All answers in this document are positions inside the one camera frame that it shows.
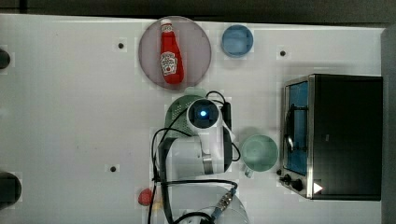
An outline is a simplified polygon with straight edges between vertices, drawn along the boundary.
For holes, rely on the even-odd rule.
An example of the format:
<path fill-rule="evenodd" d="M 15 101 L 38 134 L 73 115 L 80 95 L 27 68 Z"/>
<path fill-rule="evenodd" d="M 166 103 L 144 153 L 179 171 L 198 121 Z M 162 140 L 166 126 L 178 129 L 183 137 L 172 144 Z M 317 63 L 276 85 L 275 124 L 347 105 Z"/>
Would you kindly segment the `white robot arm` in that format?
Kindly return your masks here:
<path fill-rule="evenodd" d="M 233 162 L 231 105 L 192 101 L 181 117 L 189 130 L 167 135 L 157 164 L 166 224 L 250 224 L 238 185 L 217 179 Z"/>

